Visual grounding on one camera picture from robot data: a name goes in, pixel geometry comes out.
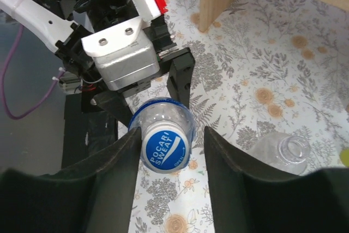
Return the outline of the blue label water bottle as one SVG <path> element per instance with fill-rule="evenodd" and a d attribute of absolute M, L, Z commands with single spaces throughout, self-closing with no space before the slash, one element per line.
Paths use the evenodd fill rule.
<path fill-rule="evenodd" d="M 196 123 L 193 114 L 182 103 L 168 97 L 153 98 L 143 103 L 134 113 L 128 130 L 141 127 L 142 133 L 155 122 L 177 124 L 186 135 L 189 145 L 196 134 Z"/>

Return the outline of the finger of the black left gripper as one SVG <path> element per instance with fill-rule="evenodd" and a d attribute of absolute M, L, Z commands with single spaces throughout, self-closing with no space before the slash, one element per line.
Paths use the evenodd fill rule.
<path fill-rule="evenodd" d="M 116 91 L 103 91 L 91 99 L 91 104 L 113 116 L 126 127 L 129 126 L 133 113 L 122 94 Z"/>
<path fill-rule="evenodd" d="M 159 61 L 162 75 L 168 73 L 167 90 L 172 99 L 189 108 L 190 86 L 195 59 L 188 47 L 161 58 Z"/>

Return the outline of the blue white bottle cap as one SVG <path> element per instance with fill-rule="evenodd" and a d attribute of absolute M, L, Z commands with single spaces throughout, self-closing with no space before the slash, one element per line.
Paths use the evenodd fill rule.
<path fill-rule="evenodd" d="M 150 170 L 159 174 L 181 170 L 187 166 L 190 153 L 189 140 L 178 124 L 159 121 L 146 129 L 141 160 Z"/>

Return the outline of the clear plastic bottle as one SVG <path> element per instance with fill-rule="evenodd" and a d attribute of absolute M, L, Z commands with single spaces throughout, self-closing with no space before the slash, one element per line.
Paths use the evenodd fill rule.
<path fill-rule="evenodd" d="M 248 153 L 279 170 L 301 175 L 311 152 L 309 142 L 296 135 L 273 132 L 257 140 Z"/>

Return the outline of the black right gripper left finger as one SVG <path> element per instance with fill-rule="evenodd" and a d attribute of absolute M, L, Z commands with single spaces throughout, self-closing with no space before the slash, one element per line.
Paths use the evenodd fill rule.
<path fill-rule="evenodd" d="M 53 175 L 1 171 L 1 232 L 127 232 L 141 130 Z"/>

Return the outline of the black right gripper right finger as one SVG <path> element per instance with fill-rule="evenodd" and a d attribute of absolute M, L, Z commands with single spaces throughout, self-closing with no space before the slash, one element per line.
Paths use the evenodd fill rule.
<path fill-rule="evenodd" d="M 348 232 L 348 169 L 271 167 L 204 129 L 216 232 Z"/>

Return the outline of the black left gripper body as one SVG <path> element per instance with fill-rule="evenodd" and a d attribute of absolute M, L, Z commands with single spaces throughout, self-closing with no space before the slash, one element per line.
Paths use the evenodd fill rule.
<path fill-rule="evenodd" d="M 69 34 L 68 38 L 65 41 L 59 40 L 56 42 L 56 56 L 62 60 L 64 67 L 69 72 L 81 78 L 85 83 L 90 85 L 97 84 L 101 86 L 102 90 L 109 90 L 95 67 L 93 59 L 83 50 L 81 39 L 135 17 L 137 16 L 121 16 L 114 17 L 112 20 L 102 20 L 98 25 L 93 26 L 91 31 L 87 30 L 82 25 L 72 22 L 70 28 L 73 31 L 71 34 Z M 161 53 L 176 46 L 169 33 L 164 15 L 160 15 L 150 22 L 143 22 L 142 29 L 154 46 L 157 53 L 158 62 L 161 59 Z M 152 76 L 140 80 L 132 85 L 126 86 L 120 90 L 117 90 L 116 92 L 124 93 L 131 86 L 138 86 L 140 83 L 147 82 L 150 79 L 158 77 L 159 75 L 161 75 L 160 70 Z"/>

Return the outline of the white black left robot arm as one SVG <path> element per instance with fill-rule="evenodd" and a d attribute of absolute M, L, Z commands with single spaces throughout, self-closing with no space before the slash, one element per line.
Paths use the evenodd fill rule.
<path fill-rule="evenodd" d="M 170 34 L 165 0 L 1 0 L 1 10 L 77 76 L 81 112 L 105 111 L 128 125 L 126 98 L 163 75 L 170 96 L 189 105 L 195 60 Z"/>

